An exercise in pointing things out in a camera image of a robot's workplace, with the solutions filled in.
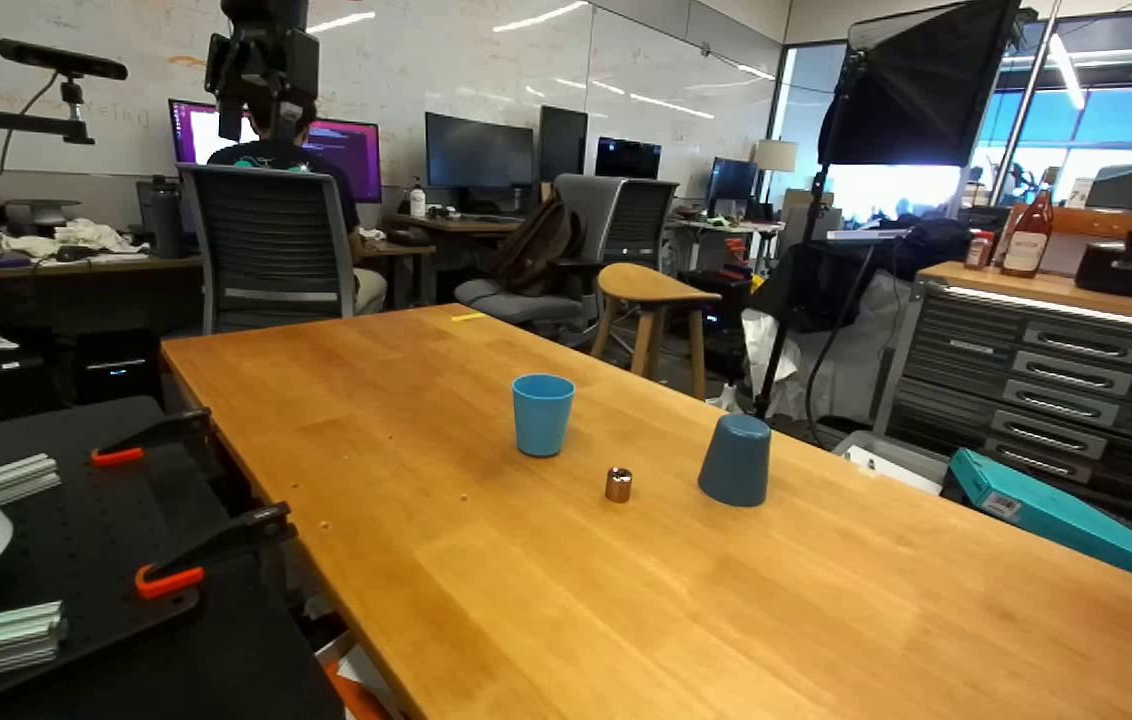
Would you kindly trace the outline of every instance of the bar stool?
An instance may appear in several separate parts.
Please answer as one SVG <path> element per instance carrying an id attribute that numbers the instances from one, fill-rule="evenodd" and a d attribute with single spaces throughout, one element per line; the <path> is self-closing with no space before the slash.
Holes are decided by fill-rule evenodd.
<path id="1" fill-rule="evenodd" d="M 597 286 L 601 286 L 601 297 L 603 297 L 603 313 L 601 313 L 592 357 L 603 362 L 612 316 L 618 316 L 620 303 L 633 303 L 633 307 L 640 307 L 633 374 L 658 375 L 666 313 L 688 303 L 691 307 L 688 313 L 691 396 L 703 396 L 709 393 L 703 303 L 715 303 L 721 297 L 691 289 L 691 286 L 681 286 L 681 279 L 674 279 L 658 267 L 643 267 L 643 265 L 610 265 Z"/>

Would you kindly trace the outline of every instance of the purple screen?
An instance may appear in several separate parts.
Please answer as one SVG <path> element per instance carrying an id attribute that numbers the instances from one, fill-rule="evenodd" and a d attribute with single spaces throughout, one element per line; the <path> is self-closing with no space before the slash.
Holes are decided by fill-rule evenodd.
<path id="1" fill-rule="evenodd" d="M 169 125 L 173 125 L 178 165 L 210 165 L 215 149 L 235 143 L 235 142 L 215 135 L 215 105 L 169 102 Z M 353 180 L 357 206 L 380 206 L 380 134 L 377 125 L 320 115 L 309 130 L 304 149 L 326 155 Z"/>

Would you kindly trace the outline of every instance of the cable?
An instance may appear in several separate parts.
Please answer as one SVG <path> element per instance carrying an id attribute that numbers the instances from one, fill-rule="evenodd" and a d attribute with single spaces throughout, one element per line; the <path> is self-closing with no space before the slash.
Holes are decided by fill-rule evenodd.
<path id="1" fill-rule="evenodd" d="M 836 346 L 836 338 L 842 338 L 842 328 L 845 328 L 845 319 L 849 319 L 856 297 L 864 293 L 869 274 L 875 267 L 875 252 L 882 252 L 882 245 L 874 245 L 869 255 L 859 259 L 856 279 L 852 279 L 852 293 L 849 293 L 845 303 L 836 307 L 832 338 L 828 338 L 828 346 L 818 354 L 818 362 L 813 362 L 813 367 L 807 367 L 807 380 L 804 380 L 804 425 L 807 425 L 807 436 L 813 436 L 818 448 L 828 448 L 828 446 L 820 441 L 820 430 L 818 430 L 818 418 L 813 418 L 813 388 L 818 388 L 820 365 L 832 357 L 832 346 Z"/>
<path id="2" fill-rule="evenodd" d="M 48 77 L 48 85 L 17 113 L 17 115 L 30 115 L 41 96 L 56 85 L 61 72 Z M 0 143 L 0 175 L 3 175 L 3 165 L 10 165 L 10 143 L 14 143 L 14 130 L 3 134 L 3 143 Z"/>

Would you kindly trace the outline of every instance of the teal object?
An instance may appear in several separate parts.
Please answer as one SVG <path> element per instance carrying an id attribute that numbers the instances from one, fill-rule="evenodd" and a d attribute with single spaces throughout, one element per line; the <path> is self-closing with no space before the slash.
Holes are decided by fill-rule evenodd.
<path id="1" fill-rule="evenodd" d="M 1081 495 L 969 448 L 951 458 L 951 478 L 973 509 L 1132 571 L 1132 523 L 1085 504 Z"/>
<path id="2" fill-rule="evenodd" d="M 732 509 L 755 509 L 768 495 L 774 430 L 755 418 L 721 418 L 698 489 Z"/>
<path id="3" fill-rule="evenodd" d="M 513 385 L 517 448 L 523 458 L 559 458 L 573 418 L 573 385 L 565 375 L 521 375 Z"/>

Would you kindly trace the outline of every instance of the dark blue cup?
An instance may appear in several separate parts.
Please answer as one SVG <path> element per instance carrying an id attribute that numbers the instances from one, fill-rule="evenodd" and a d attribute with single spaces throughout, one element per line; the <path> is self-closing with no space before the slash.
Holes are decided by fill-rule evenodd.
<path id="1" fill-rule="evenodd" d="M 768 436 L 755 418 L 721 418 L 709 462 L 700 464 L 700 492 L 721 504 L 755 509 L 768 495 Z"/>
<path id="2" fill-rule="evenodd" d="M 513 385 L 513 399 L 517 448 L 523 458 L 559 458 L 573 414 L 573 385 L 565 375 L 521 375 Z"/>

